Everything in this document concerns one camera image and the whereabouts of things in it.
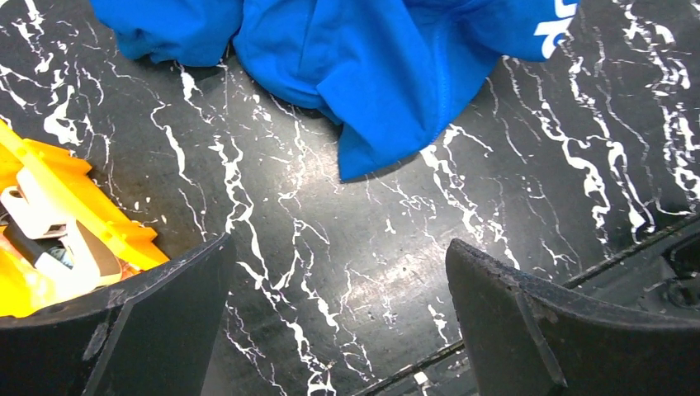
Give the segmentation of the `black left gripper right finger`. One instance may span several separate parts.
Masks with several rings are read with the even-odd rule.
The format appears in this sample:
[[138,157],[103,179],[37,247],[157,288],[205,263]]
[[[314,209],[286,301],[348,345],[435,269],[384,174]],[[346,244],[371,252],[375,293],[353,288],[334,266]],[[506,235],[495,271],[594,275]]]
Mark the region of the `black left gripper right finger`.
[[582,295],[459,239],[445,263],[479,394],[698,394],[698,320]]

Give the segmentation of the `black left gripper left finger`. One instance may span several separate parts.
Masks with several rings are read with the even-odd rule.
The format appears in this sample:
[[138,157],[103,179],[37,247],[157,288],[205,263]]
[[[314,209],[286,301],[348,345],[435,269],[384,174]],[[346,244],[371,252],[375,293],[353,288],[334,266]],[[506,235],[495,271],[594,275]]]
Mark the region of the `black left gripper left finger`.
[[236,258],[229,235],[137,276],[1,320],[4,395],[198,395]]

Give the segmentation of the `blue red white jacket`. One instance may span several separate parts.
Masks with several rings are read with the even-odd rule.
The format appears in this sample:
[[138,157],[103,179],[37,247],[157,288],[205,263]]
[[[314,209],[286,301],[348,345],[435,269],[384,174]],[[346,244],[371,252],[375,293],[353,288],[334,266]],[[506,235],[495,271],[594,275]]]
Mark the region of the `blue red white jacket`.
[[544,62],[576,1],[95,1],[128,59],[219,63],[228,46],[263,88],[343,129],[339,176],[430,145],[503,56]]

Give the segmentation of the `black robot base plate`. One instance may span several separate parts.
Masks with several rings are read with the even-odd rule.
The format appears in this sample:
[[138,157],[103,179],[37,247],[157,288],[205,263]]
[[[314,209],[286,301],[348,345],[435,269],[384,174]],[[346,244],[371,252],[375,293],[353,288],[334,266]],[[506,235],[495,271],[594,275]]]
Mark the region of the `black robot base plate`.
[[[680,248],[699,246],[699,217],[667,228],[642,244],[621,252],[566,282],[575,290],[627,308],[649,309],[660,314],[679,313],[699,317],[699,307],[683,307],[681,280],[673,278],[674,264],[666,259]],[[358,395],[477,395],[473,367],[460,341],[442,348],[394,374],[379,380]]]

